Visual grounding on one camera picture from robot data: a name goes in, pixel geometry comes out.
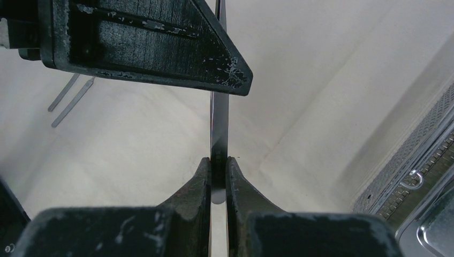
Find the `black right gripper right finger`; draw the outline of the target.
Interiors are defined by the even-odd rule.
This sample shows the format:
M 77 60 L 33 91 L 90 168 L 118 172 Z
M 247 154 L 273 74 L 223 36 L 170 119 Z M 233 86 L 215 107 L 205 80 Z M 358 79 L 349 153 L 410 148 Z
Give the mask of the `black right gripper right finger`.
M 370 215 L 290 213 L 226 162 L 229 256 L 403 256 L 388 226 Z

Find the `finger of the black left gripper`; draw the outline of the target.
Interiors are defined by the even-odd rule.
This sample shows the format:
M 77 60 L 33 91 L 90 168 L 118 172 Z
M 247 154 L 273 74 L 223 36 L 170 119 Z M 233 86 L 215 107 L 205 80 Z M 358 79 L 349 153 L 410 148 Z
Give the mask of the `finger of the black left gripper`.
M 51 69 L 249 93 L 253 72 L 205 1 L 39 1 L 38 14 Z

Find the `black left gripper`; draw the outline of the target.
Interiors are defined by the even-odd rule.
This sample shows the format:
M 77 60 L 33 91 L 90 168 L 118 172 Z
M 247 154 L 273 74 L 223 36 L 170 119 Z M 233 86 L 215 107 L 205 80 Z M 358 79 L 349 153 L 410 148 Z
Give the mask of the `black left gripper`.
M 39 61 L 38 1 L 1 0 L 1 47 L 17 49 L 28 61 Z

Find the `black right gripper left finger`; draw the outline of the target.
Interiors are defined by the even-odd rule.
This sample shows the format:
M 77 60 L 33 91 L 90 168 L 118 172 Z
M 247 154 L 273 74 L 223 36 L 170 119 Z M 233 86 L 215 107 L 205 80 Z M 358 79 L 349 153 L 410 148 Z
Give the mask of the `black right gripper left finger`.
M 40 212 L 13 256 L 210 256 L 211 165 L 157 206 L 71 207 Z

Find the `large steel tray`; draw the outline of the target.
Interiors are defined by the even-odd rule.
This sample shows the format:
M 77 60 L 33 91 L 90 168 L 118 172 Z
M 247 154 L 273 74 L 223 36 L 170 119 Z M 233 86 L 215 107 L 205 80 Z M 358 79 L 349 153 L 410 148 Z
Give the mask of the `large steel tray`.
M 453 164 L 453 85 L 431 108 L 352 207 L 397 230 Z

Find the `beige wrapping cloth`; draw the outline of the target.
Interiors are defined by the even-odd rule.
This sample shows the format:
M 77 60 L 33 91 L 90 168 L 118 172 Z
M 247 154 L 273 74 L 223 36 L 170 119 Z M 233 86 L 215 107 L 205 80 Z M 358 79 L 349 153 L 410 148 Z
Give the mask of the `beige wrapping cloth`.
M 357 214 L 452 82 L 453 1 L 205 2 L 253 72 L 228 94 L 228 158 L 286 212 Z M 1 47 L 1 256 L 44 210 L 157 206 L 210 160 L 214 91 L 95 77 L 52 128 L 94 77 L 48 112 L 73 75 Z M 226 208 L 210 197 L 211 255 Z

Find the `small steel instrument tray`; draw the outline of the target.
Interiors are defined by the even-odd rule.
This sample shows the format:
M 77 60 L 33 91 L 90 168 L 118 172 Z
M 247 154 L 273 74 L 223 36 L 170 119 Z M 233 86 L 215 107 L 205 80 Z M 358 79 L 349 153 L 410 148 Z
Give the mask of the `small steel instrument tray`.
M 453 256 L 453 177 L 437 183 L 396 232 L 404 256 Z

